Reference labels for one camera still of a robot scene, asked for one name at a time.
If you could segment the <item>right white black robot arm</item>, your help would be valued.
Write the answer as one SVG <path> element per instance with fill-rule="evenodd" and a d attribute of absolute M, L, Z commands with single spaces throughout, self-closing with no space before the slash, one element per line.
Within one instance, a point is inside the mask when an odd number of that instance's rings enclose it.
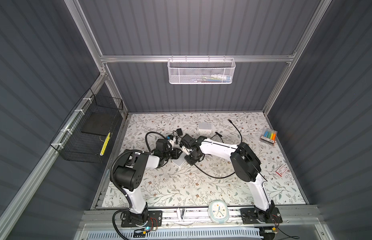
<path fill-rule="evenodd" d="M 180 142 L 180 147 L 190 165 L 195 165 L 205 155 L 231 161 L 236 176 L 246 182 L 250 189 L 257 220 L 261 223 L 272 223 L 275 204 L 263 187 L 266 179 L 261 174 L 261 162 L 248 144 L 241 142 L 238 145 L 229 145 L 203 136 L 194 139 L 186 134 Z"/>

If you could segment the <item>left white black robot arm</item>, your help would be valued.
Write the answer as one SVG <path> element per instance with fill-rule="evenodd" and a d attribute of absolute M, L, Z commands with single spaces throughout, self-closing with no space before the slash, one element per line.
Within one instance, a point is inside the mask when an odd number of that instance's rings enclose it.
<path fill-rule="evenodd" d="M 141 191 L 147 169 L 164 167 L 169 160 L 177 160 L 183 151 L 172 140 L 159 139 L 154 150 L 124 150 L 113 162 L 110 181 L 123 193 L 129 203 L 131 222 L 142 225 L 148 218 L 148 204 Z"/>

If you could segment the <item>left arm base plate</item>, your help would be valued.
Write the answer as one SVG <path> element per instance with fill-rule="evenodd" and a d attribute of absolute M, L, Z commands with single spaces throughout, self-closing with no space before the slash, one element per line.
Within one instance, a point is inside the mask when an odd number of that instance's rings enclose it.
<path fill-rule="evenodd" d="M 144 211 L 142 214 L 124 212 L 121 217 L 121 227 L 160 227 L 162 225 L 162 219 L 162 211 Z"/>

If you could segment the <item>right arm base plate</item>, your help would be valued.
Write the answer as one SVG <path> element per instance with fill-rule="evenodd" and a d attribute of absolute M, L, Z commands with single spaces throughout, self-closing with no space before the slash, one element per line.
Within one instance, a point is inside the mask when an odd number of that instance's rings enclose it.
<path fill-rule="evenodd" d="M 278 208 L 270 208 L 267 211 L 257 208 L 242 208 L 240 216 L 244 224 L 281 224 L 283 219 Z"/>

